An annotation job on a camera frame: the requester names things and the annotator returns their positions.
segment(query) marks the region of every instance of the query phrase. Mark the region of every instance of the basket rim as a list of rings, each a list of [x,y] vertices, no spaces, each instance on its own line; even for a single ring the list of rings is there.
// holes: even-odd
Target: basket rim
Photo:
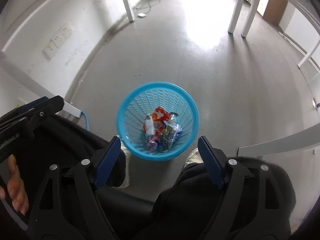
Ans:
[[[173,91],[176,91],[177,93],[181,94],[184,99],[188,102],[192,114],[193,114],[193,124],[192,124],[192,131],[191,134],[188,138],[188,140],[181,145],[181,147],[178,147],[174,151],[166,154],[161,154],[161,155],[143,155],[140,151],[137,151],[136,148],[129,142],[127,138],[123,138],[123,135],[125,134],[124,132],[124,126],[121,125],[123,122],[123,117],[124,117],[124,112],[126,111],[127,106],[129,103],[133,100],[134,97],[136,97],[138,94],[146,91],[146,90],[151,90],[155,89],[155,87],[161,86],[162,88],[168,88]],[[166,161],[173,159],[183,153],[194,141],[196,138],[196,135],[198,134],[198,129],[199,129],[199,111],[196,106],[196,103],[192,99],[192,97],[181,87],[168,83],[168,82],[149,82],[145,83],[134,90],[132,90],[121,102],[118,113],[117,113],[117,130],[119,133],[119,136],[124,143],[124,145],[127,147],[128,150],[131,151],[132,154],[144,159],[144,160],[150,160],[150,161]]]

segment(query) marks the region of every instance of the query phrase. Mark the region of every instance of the blue gripper pad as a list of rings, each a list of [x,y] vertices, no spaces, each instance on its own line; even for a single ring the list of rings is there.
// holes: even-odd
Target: blue gripper pad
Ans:
[[[223,188],[226,184],[223,178],[223,167],[220,165],[219,160],[215,157],[213,152],[214,148],[212,148],[205,136],[201,136],[198,139],[198,150],[204,162],[204,166],[209,173],[212,183],[214,185],[217,185],[219,188]]]
[[[121,140],[117,136],[114,136],[109,143],[106,153],[95,169],[93,184],[96,188],[99,188],[106,184],[120,151]]]

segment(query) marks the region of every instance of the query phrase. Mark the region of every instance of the blue cable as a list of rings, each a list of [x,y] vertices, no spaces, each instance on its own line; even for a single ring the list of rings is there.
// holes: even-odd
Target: blue cable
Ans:
[[[81,112],[81,115],[83,115],[84,118],[85,118],[85,129],[86,129],[87,131],[90,131],[88,116],[85,114],[85,112]]]

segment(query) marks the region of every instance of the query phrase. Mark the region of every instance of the gray floor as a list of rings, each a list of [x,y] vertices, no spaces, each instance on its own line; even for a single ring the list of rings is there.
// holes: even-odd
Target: gray floor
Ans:
[[[73,103],[91,131],[117,134],[116,113],[135,87],[166,81],[184,88],[200,113],[198,137],[235,156],[238,147],[284,137],[319,122],[296,64],[302,55],[256,15],[247,39],[227,32],[236,0],[161,0],[146,18],[117,33],[92,61]],[[190,149],[168,162],[132,157],[123,191],[148,200],[170,187]]]

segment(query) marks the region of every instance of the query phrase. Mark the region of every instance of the metal bolt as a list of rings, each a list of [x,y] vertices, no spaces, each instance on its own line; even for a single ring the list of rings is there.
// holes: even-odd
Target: metal bolt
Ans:
[[[228,160],[228,163],[229,163],[230,165],[237,165],[237,164],[238,164],[238,162],[237,162],[235,159],[230,159],[230,160]]]
[[[57,164],[52,164],[50,166],[50,170],[52,170],[52,171],[56,170],[57,168],[58,168]]]
[[[260,168],[263,170],[263,171],[267,171],[269,170],[269,167],[267,165],[261,165]]]
[[[88,165],[89,163],[90,163],[90,160],[89,160],[89,159],[84,159],[84,160],[81,161],[81,164],[82,164],[83,166]]]

